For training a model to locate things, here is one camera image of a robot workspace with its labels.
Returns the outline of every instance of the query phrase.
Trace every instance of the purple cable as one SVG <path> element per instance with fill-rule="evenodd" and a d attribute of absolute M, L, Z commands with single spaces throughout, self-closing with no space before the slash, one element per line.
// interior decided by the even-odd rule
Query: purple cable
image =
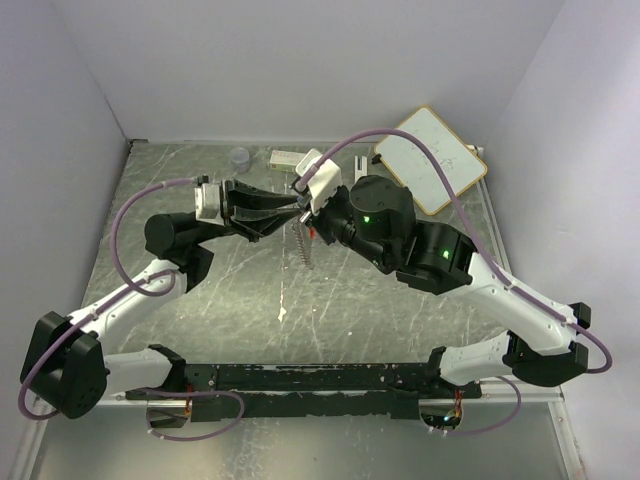
<path fill-rule="evenodd" d="M 151 185 L 150 187 L 145 188 L 144 190 L 139 191 L 129 200 L 124 202 L 124 205 L 120 207 L 116 217 L 113 219 L 113 225 L 111 226 L 111 237 L 109 238 L 109 248 L 111 249 L 111 261 L 113 262 L 113 266 L 120 275 L 120 278 L 126 283 L 134 292 L 141 293 L 142 295 L 146 295 L 148 297 L 161 297 L 166 295 L 171 291 L 170 288 L 165 290 L 160 290 L 159 292 L 151 292 L 149 290 L 145 290 L 144 288 L 136 285 L 136 283 L 129 277 L 127 272 L 125 272 L 124 267 L 122 266 L 122 262 L 120 261 L 120 257 L 118 256 L 118 230 L 120 229 L 120 224 L 122 223 L 122 219 L 126 215 L 127 211 L 131 208 L 131 206 L 140 200 L 142 197 L 149 195 L 152 192 L 156 192 L 158 190 L 162 190 L 164 188 L 171 187 L 179 187 L 185 185 L 192 185 L 196 182 L 195 178 L 176 178 L 175 180 L 167 180 L 165 182 L 156 183 L 155 185 Z"/>
<path fill-rule="evenodd" d="M 176 276 L 173 270 L 163 270 L 162 272 L 149 275 L 148 281 L 155 280 L 156 278 L 163 277 L 165 275 L 171 276 L 171 281 L 169 282 L 169 289 L 168 289 L 168 291 L 171 291 L 176 284 Z M 146 283 L 146 280 L 142 279 L 136 283 L 141 285 Z M 60 413 L 58 410 L 54 410 L 53 412 L 49 412 L 45 415 L 36 415 L 35 413 L 31 412 L 27 408 L 27 403 L 26 403 L 27 392 L 31 387 L 31 383 L 33 382 L 33 379 L 36 377 L 38 372 L 42 369 L 42 367 L 47 362 L 47 360 L 49 360 L 51 355 L 53 355 L 67 341 L 69 337 L 71 337 L 75 332 L 80 330 L 82 327 L 89 324 L 91 321 L 97 319 L 98 316 L 100 316 L 100 314 L 102 314 L 105 310 L 107 310 L 112 305 L 120 301 L 123 297 L 125 297 L 132 291 L 133 289 L 131 287 L 127 287 L 124 290 L 121 290 L 120 292 L 110 297 L 106 302 L 104 302 L 102 305 L 96 308 L 95 313 L 90 313 L 89 315 L 84 317 L 82 320 L 72 325 L 71 328 L 69 328 L 69 330 L 64 332 L 60 336 L 60 338 L 58 338 L 55 342 L 51 344 L 49 348 L 47 348 L 47 350 L 38 359 L 36 364 L 31 368 L 26 378 L 24 379 L 24 382 L 22 382 L 22 385 L 20 386 L 20 392 L 18 393 L 18 409 L 20 410 L 20 413 L 22 413 L 22 415 L 27 417 L 29 420 L 48 420 L 50 418 L 55 417 L 58 413 Z"/>
<path fill-rule="evenodd" d="M 476 248 L 478 249 L 478 253 L 480 253 L 480 256 L 482 256 L 482 258 L 487 263 L 487 265 L 489 266 L 491 271 L 494 273 L 494 275 L 497 278 L 499 278 L 504 285 L 510 287 L 511 281 L 504 275 L 500 267 L 495 263 L 495 261 L 491 257 L 491 254 L 489 253 L 489 251 L 484 246 L 484 243 L 482 242 L 480 235 L 478 234 L 475 227 L 471 224 L 471 221 L 469 220 L 469 217 L 467 217 L 467 214 L 464 212 L 464 209 L 462 208 L 462 203 L 456 196 L 456 193 L 453 191 L 453 187 L 449 183 L 449 180 L 447 179 L 447 176 L 444 173 L 444 170 L 442 170 L 442 167 L 438 163 L 438 160 L 436 160 L 436 157 L 433 156 L 433 154 L 429 151 L 429 149 L 425 146 L 424 143 L 422 143 L 420 140 L 418 140 L 416 137 L 414 137 L 410 133 L 404 132 L 397 128 L 372 128 L 370 130 L 364 130 L 360 133 L 351 135 L 350 137 L 345 138 L 339 143 L 336 143 L 333 147 L 327 150 L 320 157 L 320 160 L 318 160 L 314 165 L 312 165 L 311 168 L 309 168 L 309 170 L 305 172 L 305 174 L 300 178 L 300 180 L 296 182 L 296 190 L 298 192 L 304 191 L 304 189 L 307 187 L 307 184 L 309 183 L 309 180 L 311 180 L 311 178 L 316 174 L 316 172 L 320 169 L 322 164 L 326 162 L 330 157 L 335 155 L 337 152 L 342 150 L 344 147 L 362 138 L 376 136 L 376 135 L 395 135 L 398 137 L 402 137 L 412 142 L 416 147 L 420 149 L 422 153 L 424 153 L 424 155 L 429 159 L 429 161 L 431 162 L 431 165 L 435 169 L 436 174 L 438 175 L 438 178 L 440 178 L 440 181 L 442 182 L 444 189 L 447 191 L 447 194 L 451 199 L 451 203 L 453 204 L 453 207 L 458 213 L 458 216 L 460 217 L 460 220 L 462 221 L 464 228 L 467 230 L 467 233 L 471 237 L 471 240 L 473 241 Z M 514 292 L 516 295 L 518 295 L 520 298 L 524 299 L 526 302 L 533 305 L 534 307 L 537 307 L 543 312 L 551 315 L 560 323 L 562 324 L 567 323 L 567 319 L 564 317 L 564 315 L 562 315 L 560 312 L 557 312 L 550 306 L 544 304 L 543 302 L 541 302 L 534 296 L 530 295 L 529 293 L 525 292 L 522 288 L 518 286 L 514 286 L 511 288 L 511 291 Z M 604 373 L 607 370 L 609 370 L 613 365 L 613 357 L 609 349 L 606 347 L 606 345 L 602 343 L 602 341 L 600 341 L 600 339 L 598 339 L 595 335 L 585 330 L 578 324 L 569 323 L 567 326 L 573 328 L 576 332 L 587 337 L 587 339 L 589 339 L 604 354 L 604 357 L 605 357 L 604 365 L 598 368 L 589 368 L 587 369 L 587 373 Z"/>
<path fill-rule="evenodd" d="M 507 423 L 513 420 L 516 417 L 516 415 L 518 415 L 518 412 L 520 412 L 520 407 L 522 407 L 522 394 L 520 393 L 520 390 L 518 390 L 518 387 L 516 386 L 516 384 L 513 383 L 508 378 L 506 377 L 496 377 L 496 378 L 499 378 L 504 383 L 508 384 L 511 388 L 513 388 L 513 391 L 516 394 L 516 406 L 513 408 L 513 410 L 509 415 L 504 417 L 499 422 L 494 423 L 493 425 L 489 425 L 488 427 L 478 428 L 476 430 L 466 430 L 462 432 L 459 432 L 457 430 L 453 430 L 451 432 L 445 431 L 445 430 L 431 430 L 429 433 L 437 432 L 437 433 L 440 433 L 443 437 L 444 436 L 471 437 L 474 435 L 482 435 L 483 433 L 489 433 L 489 432 L 492 432 L 493 430 L 497 430 L 498 428 L 504 427 Z"/>
<path fill-rule="evenodd" d="M 207 433 L 206 435 L 200 435 L 197 437 L 176 437 L 173 435 L 161 434 L 151 426 L 151 420 L 149 419 L 149 412 L 147 411 L 146 420 L 147 420 L 147 428 L 149 429 L 149 433 L 154 437 L 160 438 L 161 440 L 169 440 L 172 442 L 197 442 L 200 440 L 207 440 L 208 438 L 217 437 L 218 435 L 222 435 L 223 433 L 228 432 L 233 427 L 235 427 L 238 423 L 240 423 L 240 420 L 242 419 L 242 415 L 244 415 L 244 400 L 242 400 L 242 397 L 240 395 L 234 392 L 225 392 L 222 390 L 211 390 L 209 392 L 177 393 L 177 392 L 165 392 L 163 390 L 156 390 L 154 388 L 140 388 L 137 391 L 146 393 L 149 395 L 157 395 L 159 397 L 167 397 L 167 398 L 216 397 L 218 395 L 221 395 L 223 397 L 233 398 L 234 400 L 237 400 L 237 402 L 240 404 L 240 411 L 238 412 L 238 415 L 236 416 L 236 418 L 234 418 L 230 424 L 225 425 L 224 427 L 222 427 L 219 430 L 216 430 L 215 432 Z"/>

